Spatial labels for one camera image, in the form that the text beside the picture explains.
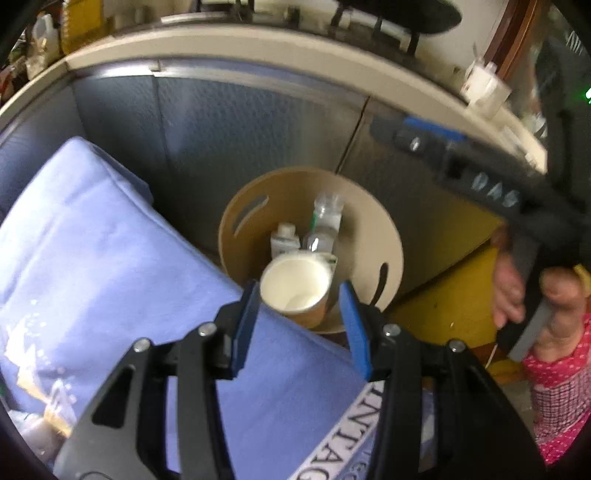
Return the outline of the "person's right hand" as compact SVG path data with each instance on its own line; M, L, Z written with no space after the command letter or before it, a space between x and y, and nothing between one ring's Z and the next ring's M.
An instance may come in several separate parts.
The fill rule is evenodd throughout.
M525 283L511 255L511 237L501 227L491 239L498 250L493 271L492 317L497 328L525 319ZM579 275L569 269L550 268L540 277L541 291L552 306L553 316L531 348L541 362L553 363L570 356L584 333L587 298Z

